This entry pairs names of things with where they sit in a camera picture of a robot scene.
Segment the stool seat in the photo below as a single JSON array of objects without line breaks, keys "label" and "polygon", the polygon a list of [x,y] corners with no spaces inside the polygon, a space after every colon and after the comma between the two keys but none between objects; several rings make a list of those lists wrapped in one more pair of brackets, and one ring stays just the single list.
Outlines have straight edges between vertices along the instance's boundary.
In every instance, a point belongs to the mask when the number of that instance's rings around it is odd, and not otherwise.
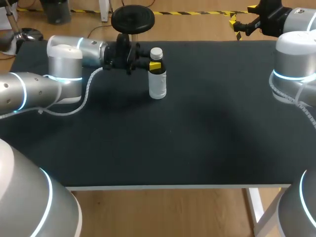
[{"label": "stool seat", "polygon": [[140,34],[154,26],[155,15],[145,6],[126,5],[114,11],[111,24],[115,30],[123,34]]},{"label": "stool seat", "polygon": [[[8,0],[9,4],[12,5],[12,4],[15,4],[16,2],[18,2],[18,0]],[[7,6],[5,0],[0,0],[0,7],[5,7]]]}]

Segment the white cable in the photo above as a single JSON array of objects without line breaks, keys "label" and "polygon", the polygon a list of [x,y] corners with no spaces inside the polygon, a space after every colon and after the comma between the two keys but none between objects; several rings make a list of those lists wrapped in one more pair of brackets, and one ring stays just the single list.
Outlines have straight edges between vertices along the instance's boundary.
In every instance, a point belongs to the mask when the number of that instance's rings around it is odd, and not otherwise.
[{"label": "white cable", "polygon": [[21,113],[24,113],[24,112],[27,112],[27,111],[39,110],[39,109],[40,108],[30,108],[30,109],[26,109],[26,110],[18,110],[18,111],[11,112],[11,113],[8,113],[8,114],[5,114],[5,115],[0,115],[0,119],[5,119],[5,118],[11,117],[13,115],[18,115],[18,114],[21,114]]},{"label": "white cable", "polygon": [[69,115],[73,115],[77,112],[79,112],[86,104],[87,100],[88,100],[88,95],[89,95],[89,89],[90,89],[90,84],[92,82],[92,79],[94,78],[94,76],[102,71],[103,68],[98,68],[97,70],[95,70],[89,77],[89,80],[88,80],[88,83],[87,83],[87,87],[85,89],[85,95],[84,95],[84,100],[83,100],[83,103],[75,110],[71,111],[71,112],[68,112],[68,113],[57,113],[57,112],[53,112],[53,111],[50,111],[48,109],[39,109],[39,113],[41,114],[43,111],[50,114],[50,115],[54,115],[54,116],[69,116]]},{"label": "white cable", "polygon": [[292,97],[290,97],[290,96],[284,94],[283,92],[279,91],[279,90],[273,85],[273,82],[272,82],[273,75],[274,75],[274,73],[272,72],[271,75],[270,75],[270,77],[269,77],[269,85],[270,85],[271,89],[272,89],[276,94],[278,94],[279,96],[281,96],[281,97],[283,97],[283,98],[289,100],[291,103],[295,104],[298,108],[300,108],[300,109],[304,112],[304,114],[309,118],[309,120],[311,121],[312,125],[313,125],[314,128],[316,129],[316,121],[315,121],[314,117],[313,117],[313,116],[311,115],[311,113],[305,108],[305,106],[302,105],[302,103],[301,103],[300,101],[298,101],[299,96],[301,95],[301,93],[302,93],[302,91],[303,91],[305,85],[306,85],[308,82],[302,84],[301,88],[299,89],[299,91],[297,92],[297,94],[296,94],[296,96],[295,96],[296,98],[294,99],[294,98],[292,98]]}]

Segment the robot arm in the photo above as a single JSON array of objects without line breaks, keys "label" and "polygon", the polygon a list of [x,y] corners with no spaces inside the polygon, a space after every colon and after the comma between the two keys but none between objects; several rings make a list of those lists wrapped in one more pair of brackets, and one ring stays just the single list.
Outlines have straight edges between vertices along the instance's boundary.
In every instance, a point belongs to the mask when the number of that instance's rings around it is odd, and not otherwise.
[{"label": "robot arm", "polygon": [[81,99],[82,52],[57,45],[48,52],[48,61],[47,77],[34,73],[0,75],[1,114],[72,104]]},{"label": "robot arm", "polygon": [[[123,69],[128,74],[136,68],[148,71],[149,92],[154,99],[166,95],[166,72],[162,50],[141,51],[129,36],[119,34],[116,42],[52,36],[47,44],[48,75],[9,73],[0,75],[0,119],[31,109],[66,116],[78,112],[87,102],[89,85],[94,75],[103,70]],[[89,78],[82,105],[59,114],[47,110],[54,104],[72,104],[81,99],[82,67],[98,68]]]},{"label": "robot arm", "polygon": [[316,106],[316,30],[288,32],[278,38],[271,83],[275,98],[281,96],[279,91],[294,103]]},{"label": "robot arm", "polygon": [[266,36],[279,37],[287,32],[316,29],[316,9],[284,7],[282,0],[260,0],[257,6],[249,6],[248,12],[259,17],[249,24],[235,22],[235,32],[245,32],[249,36],[261,29]]}]

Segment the black tabletop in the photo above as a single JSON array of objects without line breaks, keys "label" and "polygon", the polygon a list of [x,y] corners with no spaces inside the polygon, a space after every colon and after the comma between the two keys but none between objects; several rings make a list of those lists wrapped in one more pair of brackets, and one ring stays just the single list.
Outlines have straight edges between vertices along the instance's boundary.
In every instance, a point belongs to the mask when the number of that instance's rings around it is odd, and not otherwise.
[{"label": "black tabletop", "polygon": [[[164,99],[149,97],[145,71],[101,72],[79,113],[0,120],[0,138],[64,186],[289,184],[316,165],[313,126],[269,88],[274,41],[141,45],[164,51]],[[47,67],[38,42],[11,70]]]}]

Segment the white bottle cap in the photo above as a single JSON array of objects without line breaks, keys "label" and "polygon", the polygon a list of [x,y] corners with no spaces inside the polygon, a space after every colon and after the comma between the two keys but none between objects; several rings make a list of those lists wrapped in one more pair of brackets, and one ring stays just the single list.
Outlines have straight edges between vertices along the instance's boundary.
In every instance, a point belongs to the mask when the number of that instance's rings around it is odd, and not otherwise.
[{"label": "white bottle cap", "polygon": [[162,49],[161,48],[152,48],[152,50],[150,50],[150,57],[153,60],[159,60],[161,59],[163,56],[162,53]]}]

